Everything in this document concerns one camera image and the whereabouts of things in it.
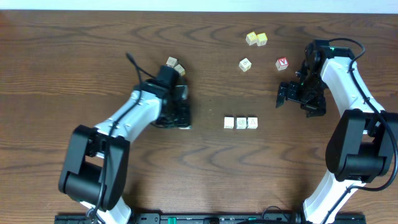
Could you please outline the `white block with bug drawing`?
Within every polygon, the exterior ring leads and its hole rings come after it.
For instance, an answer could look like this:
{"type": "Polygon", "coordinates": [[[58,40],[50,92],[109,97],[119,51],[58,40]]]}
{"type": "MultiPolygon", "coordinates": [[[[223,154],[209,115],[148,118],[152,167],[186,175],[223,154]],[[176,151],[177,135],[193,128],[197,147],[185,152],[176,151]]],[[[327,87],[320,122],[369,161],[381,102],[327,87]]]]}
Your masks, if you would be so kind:
{"type": "Polygon", "coordinates": [[[248,129],[257,129],[257,127],[258,127],[258,118],[257,117],[248,117],[247,122],[248,122],[248,125],[247,125],[248,129]]]}

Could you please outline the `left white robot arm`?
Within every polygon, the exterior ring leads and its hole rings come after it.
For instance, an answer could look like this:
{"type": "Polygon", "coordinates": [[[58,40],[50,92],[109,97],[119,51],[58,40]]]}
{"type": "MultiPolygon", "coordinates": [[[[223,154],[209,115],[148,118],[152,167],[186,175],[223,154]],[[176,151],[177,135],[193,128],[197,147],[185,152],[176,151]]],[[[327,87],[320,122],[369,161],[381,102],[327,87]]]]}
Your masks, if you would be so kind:
{"type": "Polygon", "coordinates": [[[127,102],[105,121],[72,132],[58,182],[61,193],[81,203],[92,223],[128,223],[133,211],[123,199],[131,144],[150,124],[189,129],[184,78],[151,78],[135,86],[127,102]]]}

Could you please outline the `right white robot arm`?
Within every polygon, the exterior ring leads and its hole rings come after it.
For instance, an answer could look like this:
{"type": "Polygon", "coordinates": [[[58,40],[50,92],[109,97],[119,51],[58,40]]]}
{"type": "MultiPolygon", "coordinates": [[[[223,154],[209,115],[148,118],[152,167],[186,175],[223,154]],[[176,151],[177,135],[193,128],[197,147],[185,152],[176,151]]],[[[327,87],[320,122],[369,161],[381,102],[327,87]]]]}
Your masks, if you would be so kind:
{"type": "Polygon", "coordinates": [[[348,47],[315,39],[305,48],[298,82],[279,85],[276,106],[298,103],[307,117],[326,113],[329,89],[340,120],[327,144],[326,173],[290,223],[340,222],[338,211],[358,190],[380,192],[397,176],[397,113],[387,112],[372,96],[348,47]]]}

